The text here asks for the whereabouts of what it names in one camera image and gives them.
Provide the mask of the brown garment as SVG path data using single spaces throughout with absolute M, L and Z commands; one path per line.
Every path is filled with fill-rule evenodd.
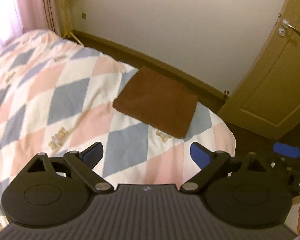
M 114 100 L 113 107 L 175 138 L 183 139 L 197 103 L 198 95 L 185 85 L 143 66 Z

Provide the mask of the wooden door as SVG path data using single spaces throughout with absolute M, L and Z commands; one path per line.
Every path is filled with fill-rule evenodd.
M 279 139 L 300 123 L 300 0 L 286 0 L 281 15 L 253 67 L 218 115 L 226 122 L 269 139 Z

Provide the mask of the checkered quilt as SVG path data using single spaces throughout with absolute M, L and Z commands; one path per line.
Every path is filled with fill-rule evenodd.
M 174 184 L 199 167 L 190 146 L 234 154 L 235 137 L 220 117 L 198 103 L 183 139 L 126 116 L 113 101 L 136 68 L 95 49 L 33 30 L 0 51 L 0 231 L 8 221 L 1 198 L 39 152 L 60 157 L 99 141 L 94 171 L 118 184 Z

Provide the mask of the pink curtain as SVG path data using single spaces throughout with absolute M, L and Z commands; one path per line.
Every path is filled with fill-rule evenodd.
M 0 0 L 0 50 L 35 29 L 61 33 L 55 0 Z

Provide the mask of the yellow stand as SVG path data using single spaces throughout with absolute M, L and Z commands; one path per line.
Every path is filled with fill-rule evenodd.
M 61 38 L 72 40 L 83 46 L 82 41 L 72 30 L 70 3 L 68 0 L 44 0 L 48 9 L 48 19 L 53 31 Z

